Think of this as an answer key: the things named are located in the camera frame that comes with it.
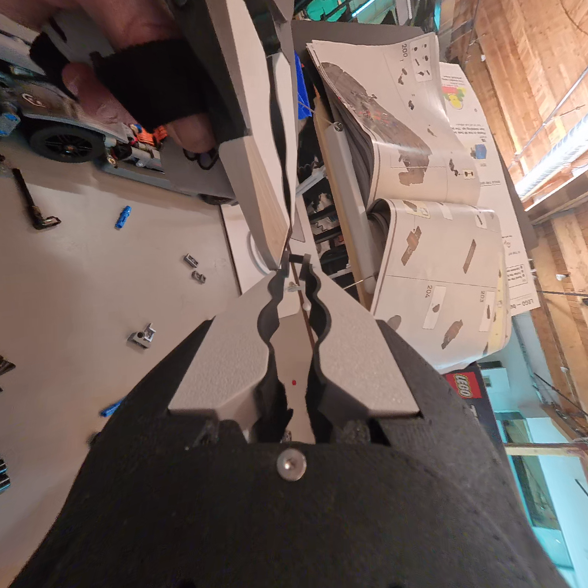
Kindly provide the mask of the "person's left hand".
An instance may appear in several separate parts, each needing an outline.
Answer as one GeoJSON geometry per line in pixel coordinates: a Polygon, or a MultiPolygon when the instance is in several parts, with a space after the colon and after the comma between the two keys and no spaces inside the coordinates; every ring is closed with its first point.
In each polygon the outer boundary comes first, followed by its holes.
{"type": "MultiPolygon", "coordinates": [[[[179,27],[163,1],[1,1],[2,15],[38,32],[56,12],[73,9],[83,9],[115,50],[180,38],[179,27]]],[[[61,76],[87,114],[105,122],[132,120],[89,65],[69,63],[61,76]]],[[[207,114],[183,117],[165,127],[187,151],[205,153],[217,146],[207,114]]]]}

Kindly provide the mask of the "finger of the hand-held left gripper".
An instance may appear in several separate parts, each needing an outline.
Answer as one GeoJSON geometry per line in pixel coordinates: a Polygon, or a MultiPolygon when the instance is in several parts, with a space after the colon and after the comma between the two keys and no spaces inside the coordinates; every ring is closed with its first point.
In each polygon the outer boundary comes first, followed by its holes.
{"type": "Polygon", "coordinates": [[[292,227],[270,121],[266,57],[283,53],[293,85],[288,10],[280,1],[209,1],[208,11],[245,122],[241,137],[219,145],[220,159],[265,264],[277,269],[292,227]]]}
{"type": "Polygon", "coordinates": [[[287,219],[293,226],[296,205],[296,163],[298,157],[297,118],[292,71],[283,53],[266,57],[270,84],[270,121],[281,168],[283,198],[287,219]]]}

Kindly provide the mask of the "lego set box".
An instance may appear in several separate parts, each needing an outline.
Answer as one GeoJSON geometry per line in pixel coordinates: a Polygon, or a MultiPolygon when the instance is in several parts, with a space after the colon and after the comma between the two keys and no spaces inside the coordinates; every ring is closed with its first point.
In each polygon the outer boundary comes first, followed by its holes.
{"type": "Polygon", "coordinates": [[[444,374],[444,377],[466,402],[467,407],[492,441],[500,458],[508,466],[509,460],[504,450],[504,442],[478,363],[472,362],[463,369],[450,371],[444,374]]]}

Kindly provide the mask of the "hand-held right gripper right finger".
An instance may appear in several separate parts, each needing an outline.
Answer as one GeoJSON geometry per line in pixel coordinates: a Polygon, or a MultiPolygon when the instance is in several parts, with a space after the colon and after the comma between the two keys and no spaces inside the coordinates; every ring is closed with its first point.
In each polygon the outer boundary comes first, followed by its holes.
{"type": "Polygon", "coordinates": [[[375,419],[415,417],[420,409],[373,315],[321,268],[303,264],[316,342],[306,408],[316,443],[330,443],[348,423],[369,432],[375,419]]]}

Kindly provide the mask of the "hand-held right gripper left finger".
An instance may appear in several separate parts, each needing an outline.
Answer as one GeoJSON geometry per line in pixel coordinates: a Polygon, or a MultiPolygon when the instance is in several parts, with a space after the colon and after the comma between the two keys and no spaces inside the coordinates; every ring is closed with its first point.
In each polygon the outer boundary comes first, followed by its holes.
{"type": "Polygon", "coordinates": [[[280,321],[283,270],[271,271],[216,315],[180,382],[172,413],[232,420],[254,442],[278,443],[292,418],[271,338],[280,321]]]}

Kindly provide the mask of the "lego instruction book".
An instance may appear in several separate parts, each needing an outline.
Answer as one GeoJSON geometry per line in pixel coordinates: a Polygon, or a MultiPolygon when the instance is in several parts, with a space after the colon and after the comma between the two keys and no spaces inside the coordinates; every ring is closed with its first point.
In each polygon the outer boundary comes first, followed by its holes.
{"type": "Polygon", "coordinates": [[[497,214],[446,112],[434,33],[392,45],[307,43],[370,312],[446,373],[508,343],[497,214]]]}

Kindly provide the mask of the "blue storage bin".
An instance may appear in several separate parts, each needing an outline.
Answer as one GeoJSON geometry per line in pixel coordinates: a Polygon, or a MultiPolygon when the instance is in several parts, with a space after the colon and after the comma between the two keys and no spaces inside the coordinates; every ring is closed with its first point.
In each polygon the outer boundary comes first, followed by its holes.
{"type": "Polygon", "coordinates": [[[295,52],[296,86],[298,92],[298,120],[303,121],[312,117],[310,103],[307,95],[303,66],[298,54],[295,52]]]}

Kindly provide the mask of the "grey lego sports car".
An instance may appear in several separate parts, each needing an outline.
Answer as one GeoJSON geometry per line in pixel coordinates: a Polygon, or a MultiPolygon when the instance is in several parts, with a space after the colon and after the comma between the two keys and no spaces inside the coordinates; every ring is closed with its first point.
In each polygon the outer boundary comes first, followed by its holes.
{"type": "Polygon", "coordinates": [[[237,198],[217,151],[193,153],[176,144],[167,129],[138,123],[106,123],[85,114],[47,69],[34,60],[63,55],[53,41],[65,37],[50,21],[38,33],[1,16],[1,138],[19,131],[42,158],[64,164],[92,162],[99,169],[195,196],[210,205],[236,205],[237,198]]]}

